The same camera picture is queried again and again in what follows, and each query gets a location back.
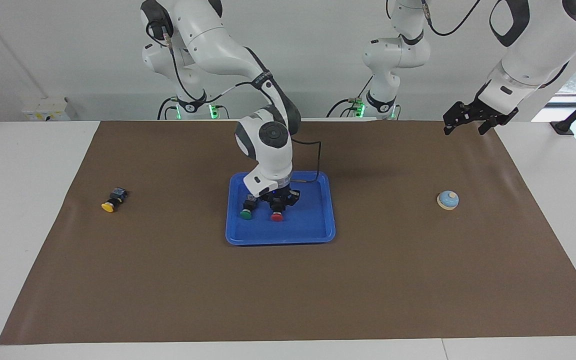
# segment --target plastic tray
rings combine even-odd
[[[295,171],[292,178],[312,180],[316,171]],[[291,182],[291,189],[301,191],[294,206],[283,212],[283,221],[270,219],[272,211],[267,202],[259,202],[252,219],[243,219],[240,212],[249,194],[243,183],[247,173],[238,173],[230,179],[226,239],[234,246],[272,246],[288,244],[322,244],[333,240],[336,234],[332,212],[329,178],[320,172],[316,182]]]

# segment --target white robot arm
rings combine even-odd
[[[298,199],[298,192],[290,190],[293,173],[291,136],[299,130],[301,115],[257,55],[228,34],[220,19],[220,0],[180,0],[172,12],[156,0],[146,0],[141,9],[146,30],[152,30],[154,39],[166,41],[174,55],[172,59],[181,59],[184,66],[194,62],[216,75],[244,76],[249,79],[245,84],[265,95],[269,104],[240,119],[235,131],[243,153],[258,161],[258,166],[244,178],[244,183],[253,196],[268,201],[275,212],[282,212],[286,205],[294,204],[292,200]],[[206,102],[206,93],[192,70],[187,69],[183,74],[179,71],[178,80],[174,66],[170,68],[167,64],[159,68],[154,65],[155,53],[156,49],[144,50],[146,63],[153,64],[151,69],[179,83],[180,100],[196,104]]]
[[[373,73],[370,89],[361,100],[365,116],[390,116],[400,88],[400,78],[393,71],[423,66],[430,58],[421,0],[396,0],[394,5],[391,24],[399,36],[374,39],[363,51],[363,63]]]
[[[576,54],[576,0],[498,0],[496,4],[502,1],[507,2],[514,23],[505,34],[499,34],[492,22],[490,27],[508,51],[473,102],[457,102],[444,114],[446,135],[472,121],[484,121],[479,128],[482,135],[506,125],[519,112],[519,103],[553,82]]]

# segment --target white wall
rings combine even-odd
[[[324,116],[341,98],[356,96],[370,71],[365,44],[394,36],[384,0],[222,0],[224,25],[252,48],[306,117]],[[162,0],[169,6],[174,0]],[[473,0],[432,3],[435,26],[448,30]],[[458,100],[469,102],[505,53],[488,26],[493,1],[483,1],[457,34],[427,32],[432,57],[423,68],[401,70],[398,100],[404,119],[439,119]],[[152,119],[172,95],[165,78],[141,59],[149,43],[141,0],[0,0],[0,121],[22,120],[23,100],[67,97],[82,120]],[[576,59],[550,88],[525,101],[517,121],[529,121],[576,69]],[[235,77],[205,75],[217,93]],[[234,117],[263,104],[246,88],[226,96]]]

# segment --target white table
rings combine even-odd
[[[0,333],[98,125],[0,122]],[[547,123],[497,131],[576,268],[576,139]],[[576,360],[576,336],[0,346],[0,359],[52,358]]]

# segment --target brown mat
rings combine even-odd
[[[229,179],[255,163],[234,127],[102,123],[0,344],[576,335],[576,271],[494,131],[305,123],[336,239],[237,248]],[[107,214],[117,186],[131,198]]]

